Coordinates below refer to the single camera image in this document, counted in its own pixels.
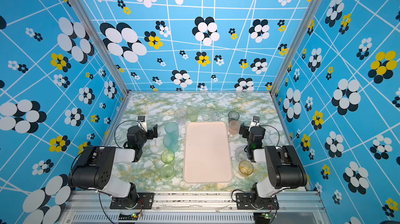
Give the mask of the clear faceted glass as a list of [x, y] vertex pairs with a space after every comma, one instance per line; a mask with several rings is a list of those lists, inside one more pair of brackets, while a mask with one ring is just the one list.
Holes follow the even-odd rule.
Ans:
[[213, 122], [218, 122], [221, 119], [221, 113], [219, 111], [212, 111], [211, 118]]

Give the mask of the pale green textured cup front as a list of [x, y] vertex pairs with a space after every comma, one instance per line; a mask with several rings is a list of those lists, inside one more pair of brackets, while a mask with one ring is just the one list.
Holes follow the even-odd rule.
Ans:
[[160, 168], [160, 176], [166, 180], [171, 180], [175, 175], [175, 168], [171, 164], [164, 164]]

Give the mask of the clear smooth glass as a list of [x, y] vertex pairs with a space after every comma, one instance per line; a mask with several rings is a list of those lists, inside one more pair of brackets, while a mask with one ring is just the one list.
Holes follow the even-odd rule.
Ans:
[[183, 125], [186, 123], [187, 120], [187, 112], [186, 110], [183, 109], [178, 109], [174, 112], [174, 118], [176, 122], [180, 125]]

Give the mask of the light green textured cup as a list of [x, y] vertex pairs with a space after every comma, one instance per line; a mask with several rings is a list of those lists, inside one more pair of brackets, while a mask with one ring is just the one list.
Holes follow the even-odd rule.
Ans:
[[187, 112], [187, 117], [191, 122], [197, 122], [199, 116], [199, 109], [196, 106], [189, 106], [186, 112]]

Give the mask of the clear ribbed glass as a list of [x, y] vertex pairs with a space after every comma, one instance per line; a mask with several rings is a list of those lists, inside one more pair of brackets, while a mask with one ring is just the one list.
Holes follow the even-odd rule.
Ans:
[[202, 112], [201, 116], [202, 116], [202, 121], [204, 122], [210, 122], [213, 120], [211, 113], [208, 111]]

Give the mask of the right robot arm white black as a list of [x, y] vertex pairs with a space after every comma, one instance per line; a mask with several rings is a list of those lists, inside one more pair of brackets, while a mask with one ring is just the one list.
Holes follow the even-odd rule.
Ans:
[[250, 203], [253, 209], [279, 209], [276, 195], [286, 189], [297, 189], [307, 185], [305, 168], [293, 146], [264, 146], [266, 129], [262, 125], [241, 125], [239, 134], [247, 140], [244, 151], [252, 163], [265, 163], [268, 177], [253, 184], [250, 193], [239, 193], [238, 202]]

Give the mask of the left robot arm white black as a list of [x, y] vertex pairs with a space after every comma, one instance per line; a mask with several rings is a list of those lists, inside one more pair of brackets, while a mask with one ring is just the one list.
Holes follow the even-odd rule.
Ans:
[[148, 140], [158, 137], [158, 126], [145, 131], [140, 125], [128, 129], [122, 148], [88, 146], [73, 162], [68, 184], [82, 190], [95, 190], [111, 198], [110, 209], [151, 209], [154, 193], [138, 193], [136, 185], [112, 175], [114, 164], [138, 162]]

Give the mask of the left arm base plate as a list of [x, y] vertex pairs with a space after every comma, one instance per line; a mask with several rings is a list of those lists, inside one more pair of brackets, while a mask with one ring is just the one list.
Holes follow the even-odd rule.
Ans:
[[126, 198], [111, 198], [110, 209], [152, 209], [155, 193], [139, 192]]

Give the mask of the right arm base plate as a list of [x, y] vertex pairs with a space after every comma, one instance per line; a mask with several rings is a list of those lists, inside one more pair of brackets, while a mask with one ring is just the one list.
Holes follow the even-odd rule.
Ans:
[[236, 201], [238, 210], [277, 210], [279, 203], [277, 197], [260, 198], [257, 194], [239, 192], [235, 193], [233, 199]]

